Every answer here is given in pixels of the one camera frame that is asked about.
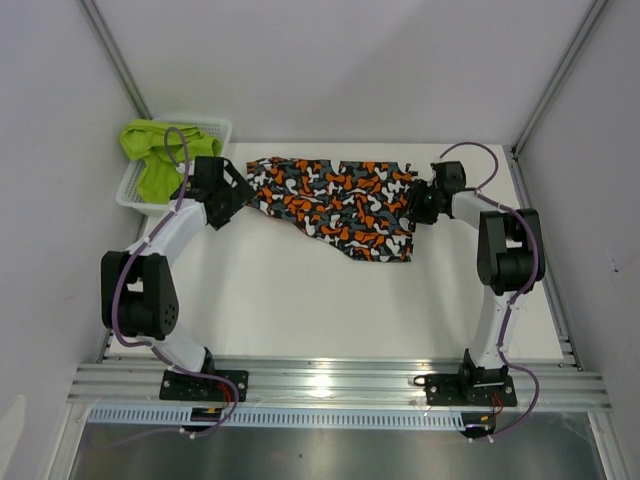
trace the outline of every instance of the green towel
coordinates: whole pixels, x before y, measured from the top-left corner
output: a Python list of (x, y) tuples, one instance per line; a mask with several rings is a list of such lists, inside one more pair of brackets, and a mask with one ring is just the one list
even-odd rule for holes
[[(164, 131), (171, 123), (152, 120), (134, 120), (120, 133), (120, 144), (130, 160), (144, 160), (145, 167), (138, 180), (138, 194), (147, 203), (169, 203), (184, 176), (178, 173), (164, 149)], [(176, 125), (187, 139), (189, 157), (198, 155), (217, 156), (222, 151), (222, 143), (197, 127)], [(169, 148), (178, 162), (184, 162), (184, 152), (180, 137), (169, 135)]]

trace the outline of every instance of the white basket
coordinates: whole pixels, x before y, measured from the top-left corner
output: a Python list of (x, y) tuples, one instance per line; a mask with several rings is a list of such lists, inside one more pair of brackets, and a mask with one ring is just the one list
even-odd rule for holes
[[(194, 118), (188, 115), (167, 115), (155, 118), (158, 122), (175, 123), (178, 125), (193, 125), (198, 127), (204, 133), (216, 137), (222, 142), (222, 151), (220, 155), (223, 156), (224, 152), (229, 144), (229, 138), (231, 138), (231, 122), (227, 120), (221, 120), (219, 118)], [(116, 202), (123, 207), (135, 208), (139, 212), (145, 215), (162, 215), (169, 209), (168, 205), (158, 203), (145, 203), (144, 200), (138, 195), (138, 179), (144, 169), (144, 162), (142, 160), (136, 160), (129, 162), (127, 170), (124, 172), (124, 177), (118, 187), (116, 193)]]

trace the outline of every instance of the metal extrusion bar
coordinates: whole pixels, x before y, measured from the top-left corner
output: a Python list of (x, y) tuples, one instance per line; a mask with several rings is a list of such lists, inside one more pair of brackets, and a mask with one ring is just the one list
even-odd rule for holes
[[(529, 191), (522, 174), (520, 162), (513, 157), (513, 153), (507, 147), (504, 148), (504, 154), (509, 164), (511, 179), (513, 181), (513, 186), (515, 188), (516, 196), (518, 198), (518, 201), (520, 202), (520, 205), (527, 208), (533, 207), (531, 196), (529, 195)], [(564, 308), (564, 302), (560, 297), (558, 282), (553, 270), (553, 262), (547, 262), (547, 274), (542, 280), (542, 286), (545, 290), (545, 293), (547, 294), (549, 308), (551, 309), (551, 316), (554, 323), (556, 324), (558, 335), (567, 337), (566, 343), (568, 345), (571, 345), (569, 340), (569, 338), (571, 337), (571, 326), (569, 324), (568, 316)], [(580, 364), (580, 357), (578, 356), (577, 352), (573, 350), (573, 348), (571, 349), (571, 352), (575, 358), (575, 364), (579, 369), (582, 368)]]
[[(110, 345), (111, 341), (113, 341), (113, 335), (110, 336), (107, 345)], [(566, 335), (559, 335), (558, 336), (558, 342), (560, 342), (560, 348), (562, 349), (563, 352), (563, 357), (562, 360), (560, 361), (559, 365), (554, 365), (554, 364), (550, 364), (550, 363), (540, 363), (538, 365), (536, 365), (536, 368), (538, 370), (552, 370), (552, 371), (556, 371), (558, 369), (558, 367), (560, 368), (573, 368), (576, 367), (578, 368), (578, 370), (580, 370), (579, 365), (576, 362), (576, 358), (575, 358), (575, 353), (573, 351), (573, 346), (571, 345), (570, 341), (569, 341), (569, 337)], [(227, 361), (229, 359), (233, 358), (235, 361), (239, 361), (239, 360), (254, 360), (255, 357), (226, 357)], [(151, 362), (152, 365), (155, 365), (156, 359), (155, 357), (149, 353), (148, 355), (122, 355), (120, 353), (113, 353), (111, 351), (109, 351), (109, 348), (106, 348), (105, 351), (103, 352), (103, 355), (100, 357), (99, 363), (104, 362), (114, 362), (114, 361), (120, 361), (120, 360), (125, 360), (128, 362), (133, 362), (136, 363), (137, 365), (141, 365), (142, 363), (145, 362)], [(400, 365), (406, 366), (407, 369), (412, 368), (413, 366), (416, 366), (416, 368), (419, 368), (419, 366), (424, 366), (424, 365), (432, 365), (432, 366), (449, 366), (451, 364), (458, 364), (460, 362), (459, 358), (439, 358), (437, 360), (432, 360), (432, 359), (416, 359), (416, 360), (407, 360), (407, 359), (385, 359), (385, 361), (383, 363), (380, 362), (379, 359), (362, 359), (362, 360), (355, 360), (355, 359), (329, 359), (329, 358), (324, 358), (324, 359), (318, 359), (318, 358), (278, 358), (278, 359), (274, 359), (274, 358), (268, 358), (266, 360), (269, 361), (280, 361), (283, 362), (282, 365), (284, 365), (286, 368), (290, 368), (291, 365), (306, 365), (306, 364), (313, 364), (313, 365), (318, 365), (318, 364), (324, 364), (324, 365), (333, 365), (336, 364), (336, 362), (338, 364), (344, 364), (344, 365), (351, 365), (354, 368), (367, 368), (367, 365), (369, 365), (371, 362), (374, 362), (378, 365), (380, 365), (381, 368), (394, 368), (397, 369)]]
[(629, 471), (620, 450), (611, 414), (590, 413), (589, 421), (598, 446), (600, 460), (608, 479), (629, 479)]
[(107, 56), (107, 60), (109, 60), (111, 67), (120, 80), (129, 100), (138, 111), (138, 115), (140, 115), (141, 118), (150, 120), (152, 118), (151, 113), (149, 113), (149, 109), (142, 98), (142, 94), (133, 79), (133, 75), (131, 74), (129, 67), (124, 61), (124, 57), (122, 56), (122, 53), (109, 30), (109, 26), (98, 9), (98, 5), (94, 0), (78, 0), (78, 5), (89, 21), (98, 43)]
[(85, 423), (91, 412), (90, 405), (70, 405), (67, 421), (58, 448), (48, 473), (42, 478), (48, 480), (68, 480), (71, 477), (73, 461), (76, 457)]
[(545, 87), (544, 93), (540, 97), (540, 100), (538, 100), (538, 103), (533, 109), (533, 112), (531, 112), (522, 133), (520, 133), (520, 136), (516, 140), (514, 147), (514, 154), (516, 158), (519, 157), (522, 149), (527, 144), (529, 138), (531, 138), (531, 135), (569, 77), (580, 53), (584, 50), (589, 38), (591, 38), (598, 21), (602, 18), (609, 3), (610, 0), (594, 0), (589, 7), (588, 12), (578, 27), (578, 31), (569, 43), (567, 50), (562, 56), (562, 60), (560, 60), (558, 67)]
[[(247, 406), (376, 410), (426, 408), (425, 393), (412, 385), (413, 377), (425, 373), (453, 373), (457, 368), (454, 363), (310, 362), (224, 357), (216, 359), (216, 366), (250, 372)], [(164, 368), (162, 363), (152, 360), (80, 365), (68, 401), (196, 405), (158, 399)], [(611, 409), (599, 374), (578, 372), (572, 368), (533, 368), (541, 384), (538, 411), (607, 412)], [(533, 397), (533, 383), (527, 375), (519, 372), (513, 372), (513, 378), (519, 399), (516, 410), (524, 410)], [(478, 408), (463, 407), (459, 410), (476, 411)]]

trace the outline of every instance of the white wall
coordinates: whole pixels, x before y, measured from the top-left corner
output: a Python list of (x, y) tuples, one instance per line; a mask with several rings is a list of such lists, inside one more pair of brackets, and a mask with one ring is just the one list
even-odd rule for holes
[(524, 152), (581, 359), (640, 478), (640, 3), (612, 2)]
[(104, 0), (152, 114), (236, 141), (513, 143), (590, 0)]
[(97, 353), (100, 257), (139, 224), (114, 200), (133, 116), (75, 2), (3, 4), (0, 416), (27, 399), (5, 478), (38, 478), (76, 365)]

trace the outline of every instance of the camouflage cloth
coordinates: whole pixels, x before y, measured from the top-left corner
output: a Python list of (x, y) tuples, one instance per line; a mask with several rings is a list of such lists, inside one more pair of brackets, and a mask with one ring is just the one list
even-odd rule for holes
[(416, 172), (385, 162), (263, 158), (247, 164), (252, 206), (292, 222), (356, 260), (408, 262), (415, 222), (407, 196)]

